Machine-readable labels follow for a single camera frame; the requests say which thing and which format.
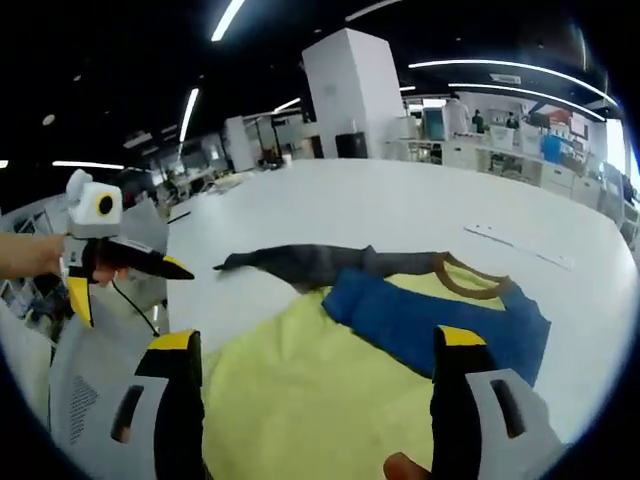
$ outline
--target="brown collar trim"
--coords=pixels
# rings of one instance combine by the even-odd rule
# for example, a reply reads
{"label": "brown collar trim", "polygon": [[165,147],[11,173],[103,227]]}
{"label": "brown collar trim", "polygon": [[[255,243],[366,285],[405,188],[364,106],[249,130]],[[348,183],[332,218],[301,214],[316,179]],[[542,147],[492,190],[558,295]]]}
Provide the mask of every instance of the brown collar trim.
{"label": "brown collar trim", "polygon": [[[484,278],[492,282],[497,282],[498,284],[495,287],[487,288],[485,290],[471,290],[469,288],[462,287],[455,283],[449,276],[445,268],[445,263],[453,265],[454,267],[463,268],[480,278]],[[442,282],[442,284],[453,293],[467,298],[475,298],[477,300],[489,300],[499,297],[501,293],[503,293],[513,285],[513,280],[511,280],[509,277],[494,277],[492,275],[487,275],[486,273],[479,272],[471,268],[470,266],[465,265],[449,252],[436,254],[434,271],[436,273],[436,276],[438,277],[438,280],[440,280],[440,282]]]}

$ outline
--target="office desk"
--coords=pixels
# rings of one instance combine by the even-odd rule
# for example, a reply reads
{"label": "office desk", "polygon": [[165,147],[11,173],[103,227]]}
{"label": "office desk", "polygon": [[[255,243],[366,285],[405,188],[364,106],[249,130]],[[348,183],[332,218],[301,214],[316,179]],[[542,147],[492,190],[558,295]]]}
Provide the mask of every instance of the office desk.
{"label": "office desk", "polygon": [[[540,188],[419,163],[300,160],[188,207],[191,215],[170,226],[168,251],[196,280],[169,282],[169,318],[174,331],[199,329],[204,351],[298,296],[253,268],[221,274],[214,265],[234,252],[323,243],[448,250],[481,271],[511,276],[552,322],[535,389],[562,441],[589,425],[626,357],[638,288],[629,249],[611,220]],[[569,256],[573,267],[465,231],[476,223]]]}

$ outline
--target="cable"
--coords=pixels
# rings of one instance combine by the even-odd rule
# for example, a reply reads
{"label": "cable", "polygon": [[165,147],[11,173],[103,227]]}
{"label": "cable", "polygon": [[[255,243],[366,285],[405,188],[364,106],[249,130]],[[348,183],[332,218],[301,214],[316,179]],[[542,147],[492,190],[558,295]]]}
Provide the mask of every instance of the cable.
{"label": "cable", "polygon": [[118,288],[118,286],[116,285],[116,282],[114,282],[113,280],[111,280],[111,285],[113,285],[113,288],[115,288],[115,289],[116,289],[116,292],[118,292],[120,295],[122,295],[122,297],[124,297],[124,299],[125,299],[127,302],[129,302],[129,305],[131,305],[133,308],[135,308],[135,309],[136,309],[136,312],[138,312],[138,313],[140,314],[140,316],[141,316],[142,318],[144,318],[144,321],[145,321],[145,322],[147,322],[147,325],[149,325],[149,328],[153,331],[153,336],[154,336],[154,337],[159,337],[159,336],[160,336],[160,334],[159,334],[159,333],[156,331],[156,329],[153,327],[153,325],[151,324],[151,322],[149,321],[149,319],[147,318],[147,316],[146,316],[144,313],[142,313],[142,310],[140,310],[140,309],[138,308],[138,306],[137,306],[135,303],[133,303],[133,302],[131,301],[131,299],[130,299],[129,297],[127,297],[127,296],[122,292],[122,290],[120,290],[120,289]]}

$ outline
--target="white pillar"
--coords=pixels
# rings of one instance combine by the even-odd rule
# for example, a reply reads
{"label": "white pillar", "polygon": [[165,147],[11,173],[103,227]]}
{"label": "white pillar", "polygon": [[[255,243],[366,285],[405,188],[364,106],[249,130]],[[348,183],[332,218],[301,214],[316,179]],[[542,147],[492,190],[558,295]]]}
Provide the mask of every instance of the white pillar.
{"label": "white pillar", "polygon": [[229,143],[229,155],[231,155],[236,172],[255,168],[251,145],[249,144],[242,117],[228,118],[225,120],[224,126],[227,132],[227,142]]}
{"label": "white pillar", "polygon": [[365,133],[371,158],[405,116],[389,43],[344,29],[302,52],[325,157],[337,157],[336,135]]}

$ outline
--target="blue container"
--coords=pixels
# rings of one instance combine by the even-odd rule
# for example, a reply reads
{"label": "blue container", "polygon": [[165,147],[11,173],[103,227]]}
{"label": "blue container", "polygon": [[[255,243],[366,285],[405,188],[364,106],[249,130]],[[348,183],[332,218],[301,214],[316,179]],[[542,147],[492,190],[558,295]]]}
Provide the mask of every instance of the blue container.
{"label": "blue container", "polygon": [[542,137],[542,156],[547,162],[559,164],[562,161],[562,139],[555,135]]}

